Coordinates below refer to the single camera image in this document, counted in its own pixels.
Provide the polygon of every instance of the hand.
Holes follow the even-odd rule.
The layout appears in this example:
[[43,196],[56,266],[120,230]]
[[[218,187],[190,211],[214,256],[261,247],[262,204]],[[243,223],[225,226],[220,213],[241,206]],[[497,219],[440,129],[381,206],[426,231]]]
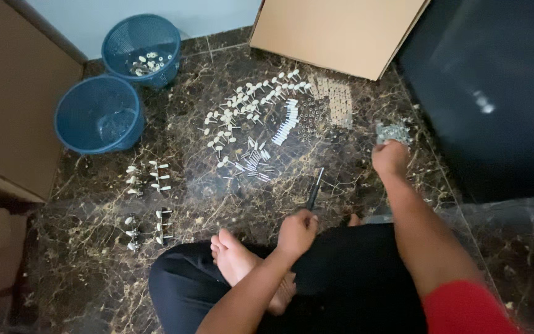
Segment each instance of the hand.
[[318,224],[319,218],[306,209],[284,219],[279,229],[276,250],[286,256],[290,265],[310,248],[315,240]]
[[409,151],[407,146],[389,139],[372,150],[372,165],[381,178],[394,176],[405,179]]

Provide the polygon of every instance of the person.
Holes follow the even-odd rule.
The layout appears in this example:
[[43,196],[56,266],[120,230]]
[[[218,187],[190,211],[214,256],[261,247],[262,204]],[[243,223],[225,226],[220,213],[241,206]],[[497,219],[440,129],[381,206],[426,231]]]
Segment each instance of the person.
[[406,180],[406,146],[388,140],[372,163],[393,224],[318,237],[308,210],[286,217],[277,247],[242,245],[225,229],[175,246],[149,288],[167,333],[518,333],[449,228]]

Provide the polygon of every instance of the cardboard sheet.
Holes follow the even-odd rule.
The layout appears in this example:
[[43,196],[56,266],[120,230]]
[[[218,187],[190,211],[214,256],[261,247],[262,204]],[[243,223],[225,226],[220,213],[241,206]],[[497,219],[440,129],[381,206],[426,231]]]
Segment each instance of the cardboard sheet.
[[380,78],[429,0],[264,0],[250,46]]

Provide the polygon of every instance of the marble floor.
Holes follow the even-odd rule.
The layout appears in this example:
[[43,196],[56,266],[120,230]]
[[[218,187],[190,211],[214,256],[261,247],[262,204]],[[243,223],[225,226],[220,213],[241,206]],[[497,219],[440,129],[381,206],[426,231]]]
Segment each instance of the marble floor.
[[[247,242],[273,244],[283,218],[306,202],[320,167],[325,173],[315,211],[323,229],[338,225],[353,212],[364,217],[389,213],[384,188],[370,163],[377,121],[405,122],[410,128],[410,181],[445,218],[496,295],[513,302],[513,316],[526,316],[522,305],[528,302],[524,289],[530,278],[515,279],[515,286],[507,286],[496,273],[506,265],[515,277],[523,271],[518,267],[522,264],[510,264],[511,259],[502,259],[504,252],[497,249],[505,238],[515,237],[487,231],[486,224],[475,221],[481,211],[467,207],[466,212],[459,204],[458,191],[447,178],[449,170],[395,67],[376,82],[359,79],[251,49],[246,44],[249,34],[247,27],[184,41],[174,83],[162,90],[138,90],[146,126],[133,149],[95,156],[64,152],[51,199],[31,221],[26,289],[12,309],[10,333],[162,333],[147,291],[154,259],[176,244],[207,239],[221,227]],[[304,78],[327,78],[350,87],[353,128],[330,125],[325,108],[323,121],[315,122],[311,143],[293,133],[279,147],[269,140],[285,116],[276,106],[262,118],[264,126],[241,122],[242,129],[237,130],[242,143],[224,149],[233,159],[236,149],[246,150],[248,135],[267,140],[269,163],[276,169],[272,180],[224,179],[230,170],[216,167],[218,161],[206,147],[209,139],[197,127],[203,126],[209,110],[232,95],[233,88],[296,68]],[[102,71],[100,62],[91,62],[85,76]],[[322,102],[328,105],[327,99]],[[141,197],[126,193],[126,167],[149,160],[170,164],[167,184],[172,189],[159,193],[144,186]],[[155,211],[161,207],[174,210],[170,217],[174,238],[165,246],[154,240]],[[123,223],[131,214],[139,219],[142,231],[142,248],[136,253],[127,249],[130,237]],[[524,233],[529,226],[534,235],[533,224],[525,225]],[[532,238],[522,238],[527,251],[534,250]],[[512,298],[505,298],[506,293]]]

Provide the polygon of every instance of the red sleeve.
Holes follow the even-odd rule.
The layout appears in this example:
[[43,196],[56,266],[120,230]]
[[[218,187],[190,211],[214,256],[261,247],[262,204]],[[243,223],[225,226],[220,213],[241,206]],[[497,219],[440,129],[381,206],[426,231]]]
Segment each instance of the red sleeve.
[[480,284],[457,280],[424,298],[428,333],[518,334],[502,306]]

